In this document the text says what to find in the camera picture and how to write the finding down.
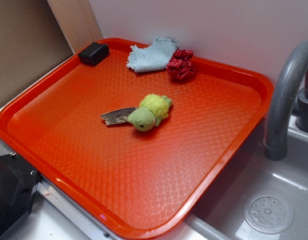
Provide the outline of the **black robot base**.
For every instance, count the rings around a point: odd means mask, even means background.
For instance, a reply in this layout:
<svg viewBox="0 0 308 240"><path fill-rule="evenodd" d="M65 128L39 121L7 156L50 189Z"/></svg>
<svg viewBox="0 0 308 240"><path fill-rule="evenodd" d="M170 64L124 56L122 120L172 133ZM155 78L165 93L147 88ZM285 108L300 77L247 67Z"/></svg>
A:
<svg viewBox="0 0 308 240"><path fill-rule="evenodd" d="M0 156L0 239L30 215L38 180L38 170L20 155Z"/></svg>

